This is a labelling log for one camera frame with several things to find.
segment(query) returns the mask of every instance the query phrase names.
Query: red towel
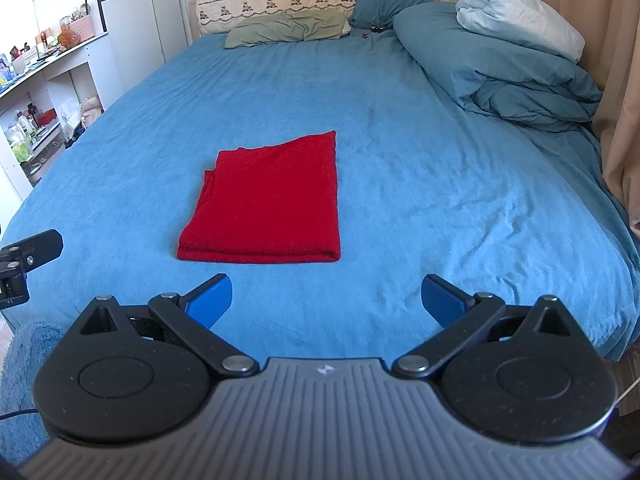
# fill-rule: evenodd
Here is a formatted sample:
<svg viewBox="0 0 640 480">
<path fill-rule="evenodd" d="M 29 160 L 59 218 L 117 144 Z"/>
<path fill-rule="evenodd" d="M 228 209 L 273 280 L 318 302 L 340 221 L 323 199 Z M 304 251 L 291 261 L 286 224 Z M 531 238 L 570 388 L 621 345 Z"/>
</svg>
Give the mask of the red towel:
<svg viewBox="0 0 640 480">
<path fill-rule="evenodd" d="M 335 132 L 220 152 L 178 258 L 233 264 L 340 259 Z"/>
</svg>

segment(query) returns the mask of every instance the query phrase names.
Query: folded red cloth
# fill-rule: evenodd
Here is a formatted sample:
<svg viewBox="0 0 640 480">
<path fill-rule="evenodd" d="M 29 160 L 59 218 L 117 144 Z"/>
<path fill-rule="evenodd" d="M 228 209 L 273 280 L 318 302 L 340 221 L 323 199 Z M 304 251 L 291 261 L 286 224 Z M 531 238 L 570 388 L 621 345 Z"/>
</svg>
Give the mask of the folded red cloth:
<svg viewBox="0 0 640 480">
<path fill-rule="evenodd" d="M 335 132 L 220 152 L 178 258 L 233 264 L 340 259 Z"/>
</svg>

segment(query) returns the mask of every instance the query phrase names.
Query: hanging beige cloth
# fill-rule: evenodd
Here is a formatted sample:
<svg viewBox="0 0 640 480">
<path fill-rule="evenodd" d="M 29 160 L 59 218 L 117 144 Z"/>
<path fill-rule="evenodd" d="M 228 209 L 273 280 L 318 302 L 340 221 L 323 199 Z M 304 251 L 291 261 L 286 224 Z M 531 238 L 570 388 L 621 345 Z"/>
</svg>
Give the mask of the hanging beige cloth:
<svg viewBox="0 0 640 480">
<path fill-rule="evenodd" d="M 543 0 L 586 40 L 580 66 L 601 89 L 593 131 L 602 176 L 640 237 L 640 0 Z"/>
</svg>

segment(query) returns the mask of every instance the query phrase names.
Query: metal screw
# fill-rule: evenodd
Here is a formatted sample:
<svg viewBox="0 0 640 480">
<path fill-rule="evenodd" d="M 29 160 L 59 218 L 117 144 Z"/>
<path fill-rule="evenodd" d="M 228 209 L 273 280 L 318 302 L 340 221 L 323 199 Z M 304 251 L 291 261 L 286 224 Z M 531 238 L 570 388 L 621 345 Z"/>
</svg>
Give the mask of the metal screw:
<svg viewBox="0 0 640 480">
<path fill-rule="evenodd" d="M 248 372 L 254 366 L 254 360 L 248 355 L 230 355 L 225 357 L 222 365 L 230 372 Z"/>
<path fill-rule="evenodd" d="M 398 366 L 405 372 L 417 374 L 429 368 L 429 361 L 421 355 L 403 355 L 398 359 Z"/>
</svg>

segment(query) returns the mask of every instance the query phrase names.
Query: cabinet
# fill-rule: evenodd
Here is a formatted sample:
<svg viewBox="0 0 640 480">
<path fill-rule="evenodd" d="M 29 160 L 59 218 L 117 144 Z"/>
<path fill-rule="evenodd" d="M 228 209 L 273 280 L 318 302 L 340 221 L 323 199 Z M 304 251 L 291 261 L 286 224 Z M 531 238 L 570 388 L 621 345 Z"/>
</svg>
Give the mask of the cabinet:
<svg viewBox="0 0 640 480">
<path fill-rule="evenodd" d="M 98 0 L 125 91 L 187 47 L 179 0 Z"/>
</svg>

